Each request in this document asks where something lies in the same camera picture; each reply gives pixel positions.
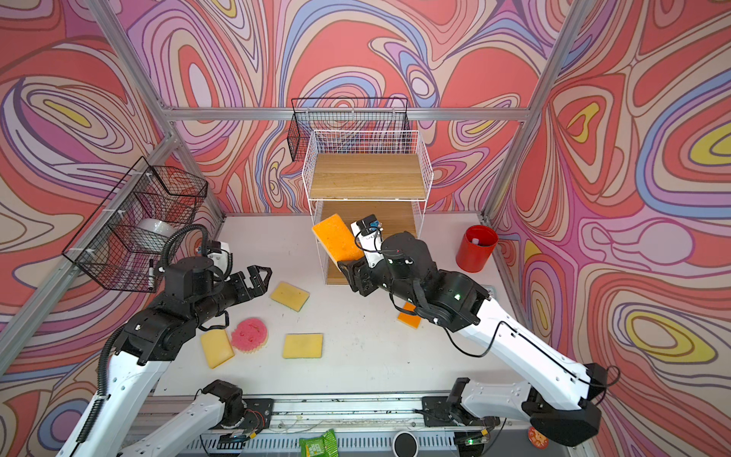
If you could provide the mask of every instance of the round pink sponge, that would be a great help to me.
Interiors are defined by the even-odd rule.
[[[244,320],[231,335],[231,344],[243,352],[253,352],[267,342],[267,326],[256,317]]]

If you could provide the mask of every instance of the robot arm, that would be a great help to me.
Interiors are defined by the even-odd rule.
[[[227,308],[267,292],[270,268],[248,267],[252,284],[248,287],[241,271],[223,277],[222,271],[230,272],[232,260],[230,255],[225,260],[221,255],[228,251],[225,243],[212,241],[206,250],[212,250],[207,257],[186,257],[176,264],[165,265],[164,291],[107,342],[99,358],[99,390],[58,452],[59,456],[117,456],[147,395],[183,344],[195,336],[196,329],[225,328],[206,328],[203,324],[212,317],[224,315],[228,326]],[[116,351],[109,357],[112,347]],[[143,442],[121,450],[119,455],[175,456],[190,436],[216,425],[237,427],[245,412],[241,389],[216,380],[202,389],[202,395],[189,408]]]
[[[452,392],[462,398],[462,409],[477,418],[529,419],[538,431],[563,445],[575,446],[599,432],[602,413],[591,400],[607,387],[605,368],[582,365],[554,350],[467,275],[439,270],[426,243],[410,233],[382,241],[381,224],[374,215],[351,228],[365,256],[339,262],[338,267],[353,292],[367,296],[380,288],[392,300],[395,295],[413,303],[416,315],[488,348],[526,380],[524,385],[491,386],[484,396],[485,389],[477,392],[474,383],[462,382],[459,391]]]

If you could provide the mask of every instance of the sticker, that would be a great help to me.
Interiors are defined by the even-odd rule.
[[[548,438],[546,438],[544,434],[536,430],[535,427],[531,427],[528,429],[528,439],[531,440],[533,446],[538,447],[539,449],[545,449],[548,447]]]

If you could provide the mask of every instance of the circular device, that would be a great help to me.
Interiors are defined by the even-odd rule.
[[[399,431],[393,438],[393,455],[396,457],[416,457],[419,442],[410,431]]]
[[[546,438],[544,434],[536,430],[535,427],[531,427],[528,429],[528,439],[531,440],[533,446],[539,449],[545,449],[548,447],[548,438]]]

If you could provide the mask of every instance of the orange sponge piece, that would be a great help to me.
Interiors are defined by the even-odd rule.
[[[416,306],[409,303],[408,301],[404,303],[404,306],[402,306],[407,311],[414,311],[416,309]],[[418,316],[410,316],[408,314],[404,313],[398,313],[398,320],[402,321],[404,324],[408,325],[409,327],[413,328],[419,328],[419,324],[421,323],[421,317]]]
[[[333,214],[315,225],[312,231],[336,265],[342,260],[358,260],[363,257],[363,251],[355,246],[352,232],[338,214]]]

